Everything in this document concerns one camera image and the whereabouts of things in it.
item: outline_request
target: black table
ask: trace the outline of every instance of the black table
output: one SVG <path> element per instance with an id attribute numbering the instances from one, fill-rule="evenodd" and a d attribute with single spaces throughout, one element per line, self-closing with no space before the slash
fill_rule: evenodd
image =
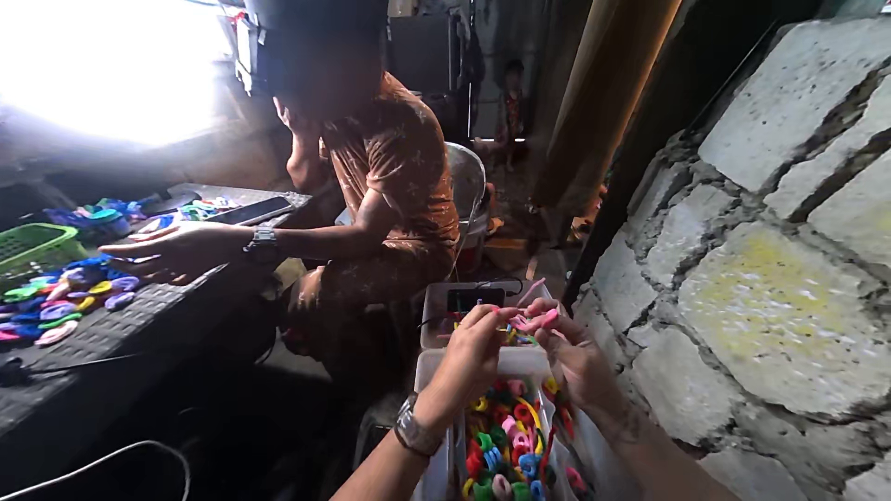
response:
<path id="1" fill-rule="evenodd" d="M 242 205 L 286 197 L 297 211 L 311 197 L 221 186 L 183 184 L 171 194 L 192 190 L 203 198 L 224 195 Z M 263 225 L 277 226 L 287 216 Z M 72 365 L 142 351 L 134 357 L 56 375 L 35 376 L 27 386 L 0 388 L 0 495 L 65 473 L 72 458 L 146 389 L 183 361 L 237 305 L 256 293 L 269 269 L 227 265 L 177 287 L 143 287 L 121 311 L 104 308 L 85 316 L 77 331 L 52 347 L 29 347 L 2 354 L 21 357 L 35 368 Z"/>

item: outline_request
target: phone screen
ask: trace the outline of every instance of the phone screen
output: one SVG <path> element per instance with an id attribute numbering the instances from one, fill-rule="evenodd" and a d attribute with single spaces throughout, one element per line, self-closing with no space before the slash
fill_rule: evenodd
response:
<path id="1" fill-rule="evenodd" d="M 249 225 L 293 210 L 294 206 L 286 198 L 274 197 L 217 214 L 208 218 L 208 221 L 227 225 Z"/>

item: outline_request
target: silver wristwatch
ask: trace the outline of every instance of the silver wristwatch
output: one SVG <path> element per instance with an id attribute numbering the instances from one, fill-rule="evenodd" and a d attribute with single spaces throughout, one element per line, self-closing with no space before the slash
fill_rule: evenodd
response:
<path id="1" fill-rule="evenodd" d="M 405 399 L 396 417 L 393 432 L 404 448 L 421 456 L 431 457 L 436 454 L 443 438 L 424 429 L 414 420 L 414 402 L 417 399 L 418 394 L 414 391 Z"/>

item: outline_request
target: clear plastic bin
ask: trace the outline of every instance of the clear plastic bin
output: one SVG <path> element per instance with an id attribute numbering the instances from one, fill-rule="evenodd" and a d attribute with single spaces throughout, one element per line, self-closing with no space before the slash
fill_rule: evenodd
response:
<path id="1" fill-rule="evenodd" d="M 415 370 L 414 389 L 415 391 L 423 390 L 433 378 L 433 374 L 439 367 L 439 363 L 445 356 L 444 349 L 430 349 L 423 351 L 418 356 L 418 365 Z M 543 350 L 529 349 L 523 347 L 505 347 L 501 348 L 498 359 L 498 374 L 503 376 L 521 376 L 530 380 L 535 385 L 537 397 L 542 402 L 542 433 L 548 436 L 551 430 L 551 423 L 554 414 L 554 406 L 544 397 L 541 391 L 541 382 L 551 375 L 551 368 L 548 365 L 547 356 Z M 588 472 L 595 472 L 593 467 L 603 466 L 604 461 L 613 462 L 614 455 L 606 447 L 605 441 L 597 432 L 593 423 L 587 419 L 587 416 L 581 415 L 576 417 L 576 422 L 580 425 L 577 428 L 584 428 L 576 432 L 576 439 L 573 446 L 579 454 L 584 468 Z M 414 490 L 413 501 L 439 501 L 443 499 L 461 499 L 460 487 L 463 480 L 467 478 L 466 467 L 464 466 L 464 458 L 466 457 L 466 445 L 464 444 L 464 415 L 456 418 L 454 426 L 445 437 L 445 444 L 430 460 L 427 471 L 421 477 L 421 481 Z M 593 446 L 597 446 L 599 450 L 594 451 Z M 550 500 L 576 500 L 573 496 L 569 483 L 566 478 L 565 467 L 567 464 L 574 465 L 570 461 L 570 455 L 566 447 L 560 443 L 557 436 L 554 437 L 554 445 L 551 451 L 551 464 L 554 465 L 554 472 L 557 475 L 557 483 L 551 491 Z M 618 468 L 623 470 L 621 465 L 612 465 L 610 469 Z M 600 475 L 596 475 L 597 487 L 604 479 Z M 629 492 L 627 489 L 607 489 L 620 493 Z M 600 489 L 598 489 L 598 499 L 600 497 Z M 610 499 L 620 499 L 620 497 L 609 497 Z M 637 499 L 638 497 L 624 497 L 624 499 Z"/>
<path id="2" fill-rule="evenodd" d="M 504 298 L 504 306 L 511 307 L 517 306 L 517 301 L 519 301 L 524 294 L 529 290 L 529 286 L 534 282 L 529 280 L 523 281 L 523 291 L 515 296 L 510 296 Z M 442 318 L 448 315 L 448 311 L 446 309 L 446 301 L 448 299 L 448 292 L 453 289 L 474 289 L 480 286 L 481 289 L 504 289 L 507 292 L 516 292 L 518 287 L 518 282 L 516 280 L 508 280 L 508 281 L 499 281 L 499 282 L 467 282 L 467 283 L 449 283 L 449 282 L 441 282 L 441 283 L 431 283 L 427 286 L 427 294 L 424 297 L 424 316 L 423 320 L 426 322 L 429 319 L 432 319 L 426 322 L 421 327 L 421 348 L 422 349 L 436 349 L 436 348 L 445 348 L 448 344 L 448 340 L 439 339 L 437 336 L 439 334 L 444 334 L 444 332 L 440 329 L 440 322 L 436 319 Z M 531 303 L 536 298 L 546 298 L 553 299 L 551 293 L 548 291 L 547 285 L 542 283 L 532 292 L 532 295 L 529 296 L 527 300 L 528 303 Z M 518 347 L 521 349 L 534 349 L 534 347 Z"/>

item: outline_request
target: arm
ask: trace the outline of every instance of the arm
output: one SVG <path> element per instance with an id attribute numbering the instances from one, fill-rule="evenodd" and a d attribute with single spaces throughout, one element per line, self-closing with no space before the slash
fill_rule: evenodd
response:
<path id="1" fill-rule="evenodd" d="M 314 193 L 328 180 L 319 156 L 319 137 L 322 135 L 322 128 L 317 123 L 297 117 L 284 101 L 286 100 L 273 97 L 275 112 L 293 136 L 290 157 L 285 167 L 298 192 Z"/>
<path id="2" fill-rule="evenodd" d="M 556 300 L 538 299 L 528 313 L 538 315 L 556 307 Z M 652 499 L 738 501 L 624 397 L 610 364 L 582 327 L 560 316 L 553 330 L 566 339 L 551 329 L 539 329 L 535 339 L 560 366 L 573 403 L 597 425 Z"/>
<path id="3" fill-rule="evenodd" d="M 368 190 L 352 226 L 309 230 L 276 229 L 281 256 L 336 259 L 368 255 L 383 242 L 398 221 L 384 195 Z M 241 249 L 254 236 L 254 228 L 221 223 L 182 221 L 137 243 L 104 245 L 99 251 L 117 258 L 148 258 L 140 263 L 114 260 L 115 268 L 152 282 L 184 285 L 213 267 L 243 259 Z"/>
<path id="4" fill-rule="evenodd" d="M 315 193 L 325 185 L 328 176 L 319 157 L 319 136 L 293 133 L 286 169 L 298 193 Z"/>
<path id="5" fill-rule="evenodd" d="M 418 424 L 444 435 L 462 407 L 485 392 L 495 379 L 501 347 L 495 328 L 518 312 L 480 305 L 464 318 L 433 381 L 418 395 L 414 405 Z M 402 447 L 390 431 L 332 499 L 408 499 L 428 463 L 428 458 Z"/>

